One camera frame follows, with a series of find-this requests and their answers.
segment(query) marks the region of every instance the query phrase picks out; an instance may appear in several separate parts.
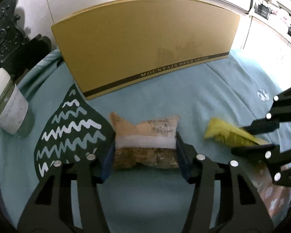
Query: black metal frame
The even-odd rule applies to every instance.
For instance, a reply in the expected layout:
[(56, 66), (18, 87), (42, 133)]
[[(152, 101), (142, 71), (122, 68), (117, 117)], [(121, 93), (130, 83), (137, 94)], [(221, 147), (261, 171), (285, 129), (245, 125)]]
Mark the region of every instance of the black metal frame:
[[(182, 233), (241, 233), (247, 230), (269, 233), (273, 223), (256, 188), (241, 167), (219, 164), (192, 145), (185, 144), (177, 133), (177, 158), (182, 176), (195, 190)], [(101, 173), (111, 168), (114, 144), (101, 146), (104, 155), (93, 160), (53, 166), (30, 197), (18, 223), (18, 232), (36, 230), (55, 233), (109, 233), (96, 185), (106, 178)], [(83, 229), (73, 225), (71, 181), (78, 181), (78, 200)], [(209, 229), (212, 215), (214, 181), (221, 181), (221, 202), (217, 224)]]
[[(278, 129), (281, 122), (291, 122), (291, 88), (274, 96), (273, 105), (264, 119), (255, 120), (243, 128), (256, 135)], [(291, 187), (291, 168), (281, 170), (282, 166), (291, 163), (291, 149), (280, 153), (279, 145), (266, 144), (232, 148), (232, 154), (265, 162), (274, 184)]]

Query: cardboard box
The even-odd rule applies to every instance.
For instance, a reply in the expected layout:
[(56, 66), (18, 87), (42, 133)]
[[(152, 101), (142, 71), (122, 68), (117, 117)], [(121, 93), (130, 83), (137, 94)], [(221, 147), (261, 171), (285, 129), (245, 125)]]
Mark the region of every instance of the cardboard box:
[(74, 13), (52, 31), (89, 100), (227, 57), (239, 19), (197, 0), (117, 0)]

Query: black ornate stand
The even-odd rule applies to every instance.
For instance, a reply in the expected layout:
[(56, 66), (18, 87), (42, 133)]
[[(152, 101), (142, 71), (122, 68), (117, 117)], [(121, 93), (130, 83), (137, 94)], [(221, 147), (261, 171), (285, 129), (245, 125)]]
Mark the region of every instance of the black ornate stand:
[(14, 15), (16, 0), (2, 0), (0, 3), (0, 68), (4, 68), (14, 80), (25, 69), (31, 69), (49, 52), (51, 42), (40, 34), (32, 40), (26, 37), (16, 22)]

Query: teal tablecloth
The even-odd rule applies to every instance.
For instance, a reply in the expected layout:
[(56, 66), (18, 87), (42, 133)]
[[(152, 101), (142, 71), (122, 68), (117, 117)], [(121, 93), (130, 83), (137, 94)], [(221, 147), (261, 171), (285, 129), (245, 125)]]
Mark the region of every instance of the teal tablecloth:
[[(34, 165), (36, 143), (45, 124), (74, 83), (57, 49), (38, 63), (19, 84), (35, 114), (35, 124), (26, 138), (1, 130), (0, 188), (14, 226), (17, 226), (26, 202), (38, 184)], [(198, 152), (217, 162), (237, 159), (250, 175), (251, 167), (245, 160), (232, 156), (229, 148), (213, 140), (204, 140), (204, 132), (212, 117), (237, 126), (249, 125), (254, 119), (263, 118), (272, 105), (272, 97), (280, 91), (249, 55), (232, 50), (226, 59), (152, 78), (87, 103), (107, 120), (112, 111), (131, 123), (180, 115), (178, 131), (184, 142), (194, 145)], [(281, 124), (279, 130), (260, 137), (280, 144), (282, 150), (289, 149), (291, 123)], [(115, 171), (98, 188), (112, 233), (179, 233), (194, 186), (184, 181), (178, 169), (138, 168)], [(72, 200), (74, 223), (81, 227), (75, 182)], [(280, 221), (289, 206), (287, 202), (274, 220)]]

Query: white wavy line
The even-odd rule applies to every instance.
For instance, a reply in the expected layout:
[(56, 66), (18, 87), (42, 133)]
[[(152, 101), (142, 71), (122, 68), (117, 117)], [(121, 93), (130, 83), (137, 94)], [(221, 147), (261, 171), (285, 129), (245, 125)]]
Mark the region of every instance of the white wavy line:
[(74, 89), (72, 89), (72, 90), (70, 91), (69, 96), (70, 96), (70, 95), (75, 95), (75, 90), (74, 90)]
[(75, 156), (74, 156), (74, 160), (75, 160), (76, 162), (79, 162), (79, 161), (80, 161), (80, 158), (79, 158), (77, 155), (75, 155)]
[(51, 136), (53, 136), (55, 139), (57, 139), (57, 136), (59, 135), (59, 137), (61, 137), (64, 132), (67, 134), (71, 133), (72, 128), (74, 128), (76, 131), (80, 131), (82, 126), (84, 126), (87, 129), (89, 129), (91, 126), (93, 126), (94, 128), (96, 128), (98, 130), (101, 129), (101, 124), (94, 122), (92, 119), (88, 119), (87, 121), (81, 120), (78, 125), (76, 125), (76, 123), (74, 121), (72, 121), (69, 124), (68, 128), (64, 125), (62, 128), (57, 127), (56, 131), (54, 131), (52, 129), (49, 134), (44, 132), (41, 140), (44, 139), (45, 141), (48, 141)]
[(64, 113), (63, 111), (61, 111), (60, 114), (58, 115), (58, 117), (57, 117), (57, 115), (54, 116), (54, 118), (52, 120), (52, 124), (55, 121), (56, 121), (56, 123), (59, 123), (61, 118), (67, 120), (69, 117), (69, 114), (72, 114), (75, 118), (77, 118), (79, 115), (79, 112), (81, 112), (83, 115), (87, 114), (87, 111), (85, 109), (83, 109), (82, 107), (78, 107), (75, 112), (72, 110), (67, 111), (67, 113)]
[(67, 138), (65, 141), (65, 144), (63, 144), (63, 142), (60, 142), (59, 148), (55, 144), (52, 146), (52, 148), (50, 150), (48, 150), (46, 146), (43, 148), (42, 152), (40, 152), (40, 150), (38, 150), (38, 152), (36, 154), (36, 160), (38, 161), (39, 158), (42, 159), (44, 154), (46, 154), (46, 156), (48, 158), (50, 158), (53, 152), (56, 153), (57, 158), (60, 158), (61, 152), (65, 153), (67, 148), (69, 148), (71, 151), (75, 151), (77, 145), (79, 145), (82, 149), (86, 149), (88, 141), (93, 143), (93, 144), (96, 144), (98, 138), (101, 139), (102, 141), (106, 140), (106, 137), (103, 134), (101, 134), (101, 132), (99, 130), (97, 130), (93, 136), (91, 136), (89, 133), (87, 133), (84, 136), (83, 141), (79, 137), (77, 137), (71, 143), (70, 140)]
[(77, 107), (80, 106), (80, 103), (78, 102), (78, 100), (77, 99), (74, 99), (72, 102), (65, 102), (64, 105), (62, 106), (62, 108), (65, 107), (66, 105), (68, 105), (69, 107), (71, 107), (73, 104), (75, 104)]
[(39, 164), (39, 171), (40, 171), (41, 177), (43, 177), (44, 176), (44, 172), (48, 171), (48, 167), (47, 167), (47, 163), (46, 162), (43, 163), (42, 169), (41, 169), (41, 166)]

